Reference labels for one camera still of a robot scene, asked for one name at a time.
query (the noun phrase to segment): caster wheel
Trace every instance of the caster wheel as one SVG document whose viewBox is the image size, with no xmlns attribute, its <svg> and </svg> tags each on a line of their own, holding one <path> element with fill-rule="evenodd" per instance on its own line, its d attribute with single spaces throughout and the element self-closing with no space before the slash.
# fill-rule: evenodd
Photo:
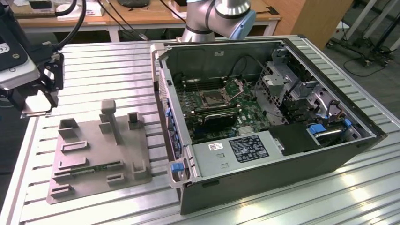
<svg viewBox="0 0 400 225">
<path fill-rule="evenodd" d="M 327 48 L 332 48 L 334 47 L 334 43 L 332 42 L 328 42 L 327 43 Z"/>
<path fill-rule="evenodd" d="M 367 68 L 371 65 L 371 62 L 367 60 L 364 61 L 364 67 Z"/>
</svg>

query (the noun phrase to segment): metal rack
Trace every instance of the metal rack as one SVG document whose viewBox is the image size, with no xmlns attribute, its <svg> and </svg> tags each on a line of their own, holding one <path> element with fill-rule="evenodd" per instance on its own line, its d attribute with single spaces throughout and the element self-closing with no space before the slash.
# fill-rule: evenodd
<svg viewBox="0 0 400 225">
<path fill-rule="evenodd" d="M 346 75 L 311 42 L 290 38 L 338 87 L 390 134 L 336 172 L 226 205 L 180 215 L 176 190 L 167 179 L 167 152 L 152 88 L 150 47 L 154 42 L 70 45 L 66 88 L 51 116 L 30 121 L 0 224 L 360 224 L 400 221 L 400 121 Z M 116 116 L 144 117 L 152 182 L 68 202 L 46 202 L 56 125 L 74 117 L 90 121 L 100 102 L 115 99 Z"/>
</svg>

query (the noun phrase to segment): white box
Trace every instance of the white box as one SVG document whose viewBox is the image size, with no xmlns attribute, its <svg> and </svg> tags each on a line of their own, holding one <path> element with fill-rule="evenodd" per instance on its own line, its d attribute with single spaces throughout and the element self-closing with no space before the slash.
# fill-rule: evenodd
<svg viewBox="0 0 400 225">
<path fill-rule="evenodd" d="M 340 21 L 340 23 L 338 24 L 336 30 L 332 34 L 332 38 L 336 38 L 338 40 L 342 40 L 344 37 L 344 34 L 348 32 L 348 29 L 351 27 Z"/>
<path fill-rule="evenodd" d="M 104 10 L 98 2 L 87 2 L 87 16 L 103 16 Z"/>
</svg>

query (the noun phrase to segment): motherboard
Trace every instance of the motherboard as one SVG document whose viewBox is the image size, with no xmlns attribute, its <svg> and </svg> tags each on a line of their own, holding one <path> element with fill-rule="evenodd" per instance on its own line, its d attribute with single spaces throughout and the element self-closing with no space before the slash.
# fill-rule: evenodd
<svg viewBox="0 0 400 225">
<path fill-rule="evenodd" d="M 194 143 L 263 131 L 267 112 L 255 97 L 255 83 L 236 78 L 183 82 L 178 95 Z"/>
</svg>

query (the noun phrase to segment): desk leg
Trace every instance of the desk leg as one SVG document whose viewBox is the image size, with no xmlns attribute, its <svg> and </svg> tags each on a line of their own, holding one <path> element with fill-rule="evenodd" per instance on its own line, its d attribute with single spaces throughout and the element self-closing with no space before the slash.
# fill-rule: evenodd
<svg viewBox="0 0 400 225">
<path fill-rule="evenodd" d="M 111 42 L 120 42 L 119 30 L 120 30 L 119 26 L 110 26 L 108 27 Z"/>
<path fill-rule="evenodd" d="M 270 21 L 270 24 L 266 27 L 263 36 L 272 36 L 276 28 L 278 20 Z"/>
</svg>

